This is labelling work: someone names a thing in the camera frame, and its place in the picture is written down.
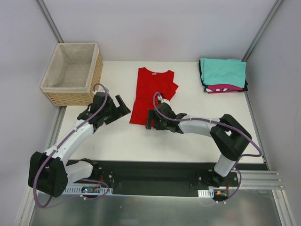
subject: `laundry basket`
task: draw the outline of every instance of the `laundry basket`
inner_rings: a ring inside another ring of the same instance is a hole
[[[58,43],[41,89],[55,106],[88,105],[102,68],[97,43]]]

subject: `red t-shirt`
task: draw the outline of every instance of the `red t-shirt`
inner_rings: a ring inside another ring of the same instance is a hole
[[[174,72],[152,72],[145,67],[139,68],[136,88],[136,100],[133,106],[130,123],[145,125],[148,110],[153,110],[152,103],[155,92],[159,92],[165,99],[170,100],[177,90],[174,83]]]

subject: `white wall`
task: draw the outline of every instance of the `white wall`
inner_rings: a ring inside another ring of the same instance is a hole
[[[287,0],[247,61],[249,96],[272,170],[301,225],[301,1]]]
[[[34,0],[0,1],[0,224],[15,223],[29,161],[57,113],[40,90],[56,41]]]
[[[104,60],[242,59],[275,0],[44,0],[65,42]]]

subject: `folded clothes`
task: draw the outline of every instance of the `folded clothes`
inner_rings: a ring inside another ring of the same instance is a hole
[[[229,84],[243,88],[246,80],[246,62],[228,59],[201,60],[201,79],[206,85]]]
[[[202,68],[201,68],[201,61],[198,62],[199,65],[199,73],[200,76],[202,78]],[[208,93],[223,93],[223,92],[244,92],[244,91],[248,91],[248,83],[245,80],[245,86],[243,88],[240,87],[236,87],[236,86],[232,86],[232,85],[228,85],[228,84],[219,84],[219,85],[214,85],[214,86],[208,86],[204,83],[204,81],[201,79],[203,88],[205,92]]]
[[[139,68],[136,99],[130,119],[131,124],[146,125],[149,109],[154,109],[153,96],[159,92],[165,99],[170,100],[178,88],[174,83],[174,72],[152,72],[145,67]]]

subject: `white table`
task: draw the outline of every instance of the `white table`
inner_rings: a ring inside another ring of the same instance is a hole
[[[115,95],[120,94],[132,110],[135,101],[138,68],[154,72],[174,71],[174,82],[179,85],[171,100],[174,112],[196,117],[215,118],[231,114],[257,142],[251,115],[244,93],[207,94],[200,82],[198,63],[187,62],[104,62],[101,83]],[[86,106],[69,106],[63,119],[59,137],[74,124]],[[196,134],[175,134],[170,131],[147,130],[129,124],[131,114],[100,127],[73,154],[71,159],[88,158],[110,161],[174,161],[216,162],[220,156],[212,138]],[[249,145],[244,153],[256,154]],[[244,157],[243,163],[263,163],[262,158]]]

